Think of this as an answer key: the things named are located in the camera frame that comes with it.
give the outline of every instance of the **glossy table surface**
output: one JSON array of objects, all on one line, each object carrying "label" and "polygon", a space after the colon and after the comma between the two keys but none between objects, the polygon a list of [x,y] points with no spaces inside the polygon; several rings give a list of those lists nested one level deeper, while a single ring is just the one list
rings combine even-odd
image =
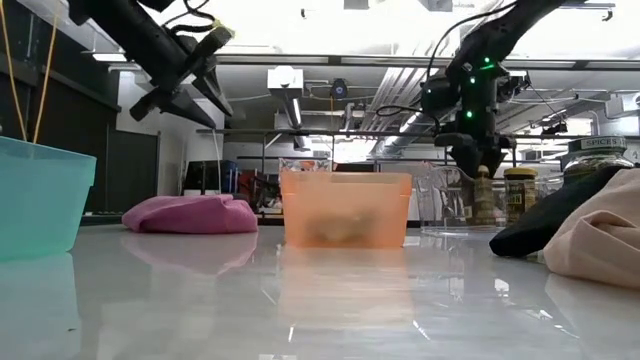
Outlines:
[{"label": "glossy table surface", "polygon": [[80,231],[0,263],[2,359],[640,359],[640,293],[409,232],[396,250]]}]

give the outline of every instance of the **orange plastic bin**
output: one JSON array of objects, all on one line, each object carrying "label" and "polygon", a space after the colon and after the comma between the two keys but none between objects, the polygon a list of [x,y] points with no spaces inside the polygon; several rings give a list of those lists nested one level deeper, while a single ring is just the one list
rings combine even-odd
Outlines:
[{"label": "orange plastic bin", "polygon": [[285,240],[302,247],[402,247],[411,175],[282,172]]}]

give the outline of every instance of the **jar lid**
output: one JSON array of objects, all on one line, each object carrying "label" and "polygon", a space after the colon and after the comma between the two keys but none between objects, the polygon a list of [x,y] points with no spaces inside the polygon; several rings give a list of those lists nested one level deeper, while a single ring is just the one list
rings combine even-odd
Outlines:
[{"label": "jar lid", "polygon": [[538,171],[532,168],[517,167],[504,171],[504,176],[538,176]]},{"label": "jar lid", "polygon": [[569,142],[569,153],[582,150],[615,149],[627,150],[627,140],[623,136],[592,136]]}]

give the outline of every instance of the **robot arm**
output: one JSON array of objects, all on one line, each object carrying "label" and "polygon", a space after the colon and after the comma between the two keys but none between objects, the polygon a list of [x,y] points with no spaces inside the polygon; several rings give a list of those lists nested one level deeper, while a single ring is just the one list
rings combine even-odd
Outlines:
[{"label": "robot arm", "polygon": [[436,146],[452,146],[451,156],[468,175],[480,165],[493,176],[512,141],[496,134],[497,80],[508,76],[501,62],[540,19],[566,3],[586,0],[517,0],[503,16],[467,35],[446,69],[446,77],[429,79],[422,91],[423,111],[442,111],[460,102],[456,119],[436,136]]},{"label": "robot arm", "polygon": [[[140,0],[157,11],[174,0]],[[195,75],[192,84],[223,113],[233,111],[220,90],[213,54],[232,37],[223,26],[212,30],[198,43],[189,36],[161,27],[136,0],[69,0],[69,17],[77,25],[93,19],[150,76],[154,90],[131,108],[131,115],[142,120],[155,108],[193,120],[210,128],[216,125],[184,90],[181,83]]]}]

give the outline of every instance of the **teal plastic bin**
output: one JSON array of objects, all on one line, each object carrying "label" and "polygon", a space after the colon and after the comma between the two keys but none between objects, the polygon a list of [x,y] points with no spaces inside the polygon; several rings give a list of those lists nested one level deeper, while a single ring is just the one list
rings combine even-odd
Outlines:
[{"label": "teal plastic bin", "polygon": [[95,170],[92,156],[0,136],[0,260],[69,251]]}]

